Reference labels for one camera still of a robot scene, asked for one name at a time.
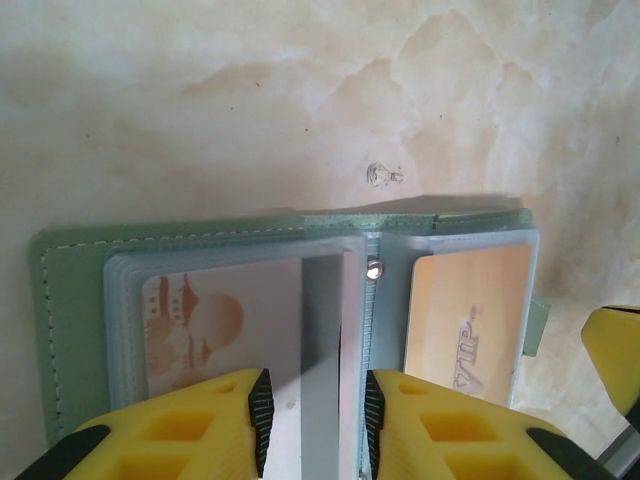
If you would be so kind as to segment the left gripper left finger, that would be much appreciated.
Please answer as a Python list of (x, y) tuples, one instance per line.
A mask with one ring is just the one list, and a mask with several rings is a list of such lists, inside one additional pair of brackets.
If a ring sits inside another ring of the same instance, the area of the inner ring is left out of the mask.
[(96, 417), (22, 479), (260, 479), (273, 428), (266, 369), (243, 369)]

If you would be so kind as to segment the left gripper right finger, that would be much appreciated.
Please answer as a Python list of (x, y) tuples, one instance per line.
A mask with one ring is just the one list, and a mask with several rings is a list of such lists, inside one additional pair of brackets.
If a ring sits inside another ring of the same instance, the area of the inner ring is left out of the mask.
[(395, 370), (365, 393), (374, 479), (609, 479), (553, 425)]

